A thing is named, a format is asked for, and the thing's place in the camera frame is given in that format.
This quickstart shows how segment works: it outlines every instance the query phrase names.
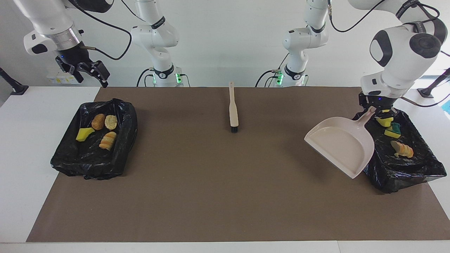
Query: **black trash bag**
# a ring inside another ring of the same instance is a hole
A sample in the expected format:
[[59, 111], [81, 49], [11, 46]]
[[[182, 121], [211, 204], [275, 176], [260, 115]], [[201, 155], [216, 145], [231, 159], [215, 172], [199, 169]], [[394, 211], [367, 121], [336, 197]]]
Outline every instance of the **black trash bag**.
[[[358, 119], [362, 114], [357, 113], [354, 119]], [[447, 176], [444, 165], [433, 155], [408, 115], [399, 110], [393, 122], [400, 124], [401, 137], [398, 139], [384, 135], [386, 128], [375, 119], [365, 125], [375, 143], [374, 154], [364, 169], [372, 185], [384, 193], [392, 193]], [[414, 156], [411, 159], [395, 157], [392, 140], [411, 147]]]
[[[91, 127], [94, 117], [103, 113], [117, 117], [117, 133], [111, 151], [99, 147], [107, 128], [90, 134], [84, 142], [76, 141], [80, 128]], [[67, 176], [83, 175], [85, 179], [110, 179], [121, 175], [128, 153], [137, 134], [137, 116], [131, 103], [120, 99], [106, 102], [84, 103], [70, 122], [50, 164]]]

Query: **brush handle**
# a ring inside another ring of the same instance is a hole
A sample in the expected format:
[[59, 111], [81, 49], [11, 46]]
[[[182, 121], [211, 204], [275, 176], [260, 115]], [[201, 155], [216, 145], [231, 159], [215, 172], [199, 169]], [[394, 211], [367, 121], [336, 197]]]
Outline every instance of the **brush handle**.
[[367, 121], [369, 121], [369, 119], [372, 118], [372, 116], [375, 114], [375, 111], [377, 109], [373, 106], [369, 107], [369, 109], [367, 110], [366, 113], [364, 113], [364, 115], [362, 115], [356, 122], [358, 122], [358, 125], [360, 126], [364, 126]]
[[238, 108], [234, 101], [234, 83], [229, 83], [229, 124], [232, 127], [239, 126]]

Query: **dustpan handle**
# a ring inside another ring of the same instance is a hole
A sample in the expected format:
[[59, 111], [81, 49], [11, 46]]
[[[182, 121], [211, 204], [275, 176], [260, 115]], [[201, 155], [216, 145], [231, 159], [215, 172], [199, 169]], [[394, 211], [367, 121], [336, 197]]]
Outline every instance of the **dustpan handle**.
[[367, 110], [366, 113], [364, 113], [364, 115], [362, 115], [356, 122], [358, 122], [358, 125], [360, 126], [364, 126], [367, 121], [369, 121], [372, 116], [375, 114], [375, 111], [377, 109], [373, 106], [369, 107], [369, 109]]

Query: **green sponge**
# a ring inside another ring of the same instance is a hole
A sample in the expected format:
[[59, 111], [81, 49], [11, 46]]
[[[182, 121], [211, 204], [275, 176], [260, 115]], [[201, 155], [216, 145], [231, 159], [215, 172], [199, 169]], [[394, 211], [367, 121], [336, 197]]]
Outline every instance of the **green sponge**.
[[384, 135], [392, 137], [392, 138], [400, 138], [400, 124], [399, 123], [391, 123], [391, 126], [384, 130]]

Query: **bread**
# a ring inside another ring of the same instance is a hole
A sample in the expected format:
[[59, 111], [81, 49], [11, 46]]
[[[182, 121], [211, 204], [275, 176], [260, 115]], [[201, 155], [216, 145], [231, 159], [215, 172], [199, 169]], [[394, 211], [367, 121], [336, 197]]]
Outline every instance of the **bread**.
[[105, 126], [109, 130], [114, 130], [117, 127], [117, 118], [114, 115], [108, 115], [105, 119]]
[[414, 155], [414, 151], [408, 145], [400, 143], [398, 141], [391, 141], [391, 146], [395, 149], [395, 157], [399, 158], [399, 156], [406, 156], [407, 158], [412, 158]]
[[113, 148], [114, 141], [116, 139], [117, 134], [115, 132], [109, 132], [103, 136], [102, 141], [100, 142], [99, 147], [101, 149], [107, 149], [111, 151]]
[[105, 127], [105, 118], [106, 116], [104, 114], [97, 114], [92, 120], [92, 128], [95, 130], [102, 130]]

